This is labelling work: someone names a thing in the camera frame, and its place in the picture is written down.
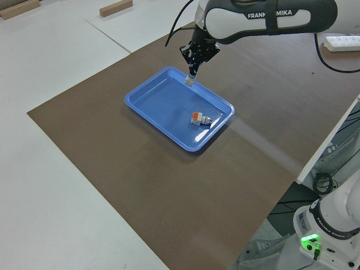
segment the blue tray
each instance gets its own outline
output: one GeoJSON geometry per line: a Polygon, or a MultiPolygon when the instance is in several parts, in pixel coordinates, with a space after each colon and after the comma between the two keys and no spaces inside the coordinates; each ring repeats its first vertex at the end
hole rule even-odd
{"type": "Polygon", "coordinates": [[[186,74],[166,67],[125,96],[125,103],[185,150],[195,152],[235,113],[234,106],[198,82],[184,84],[186,74]],[[192,113],[211,125],[192,125],[192,113]]]}

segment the white floor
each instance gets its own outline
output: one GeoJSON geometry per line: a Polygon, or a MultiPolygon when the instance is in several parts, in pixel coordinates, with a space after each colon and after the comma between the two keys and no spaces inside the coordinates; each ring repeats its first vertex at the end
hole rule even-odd
{"type": "Polygon", "coordinates": [[[113,2],[43,0],[0,19],[1,270],[167,269],[26,114],[167,33],[187,0],[134,0],[101,18],[113,2]]]}

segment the white power strip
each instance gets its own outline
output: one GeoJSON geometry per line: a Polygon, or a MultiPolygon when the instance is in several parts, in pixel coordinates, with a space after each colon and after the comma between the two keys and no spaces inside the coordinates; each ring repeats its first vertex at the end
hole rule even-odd
{"type": "Polygon", "coordinates": [[[324,46],[331,52],[360,51],[360,36],[326,37],[324,46]]]}

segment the small electronic component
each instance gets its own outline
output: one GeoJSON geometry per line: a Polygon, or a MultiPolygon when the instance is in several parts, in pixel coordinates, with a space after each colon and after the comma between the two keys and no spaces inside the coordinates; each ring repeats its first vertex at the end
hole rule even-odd
{"type": "Polygon", "coordinates": [[[210,117],[203,116],[202,112],[193,112],[191,116],[191,124],[193,125],[209,125],[213,121],[210,119],[210,117]]]}

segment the black band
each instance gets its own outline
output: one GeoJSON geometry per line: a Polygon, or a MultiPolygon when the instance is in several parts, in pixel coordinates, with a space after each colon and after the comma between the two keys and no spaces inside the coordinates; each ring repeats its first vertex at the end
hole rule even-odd
{"type": "Polygon", "coordinates": [[[277,26],[277,0],[266,0],[265,3],[265,23],[268,35],[279,35],[277,26]]]}
{"type": "Polygon", "coordinates": [[[321,214],[320,211],[320,200],[317,202],[316,206],[314,208],[309,209],[309,212],[313,214],[314,219],[318,226],[326,232],[328,235],[335,239],[339,240],[347,240],[353,237],[354,235],[357,235],[360,232],[360,228],[354,229],[350,232],[340,232],[334,228],[332,228],[324,219],[324,217],[321,214]]]}

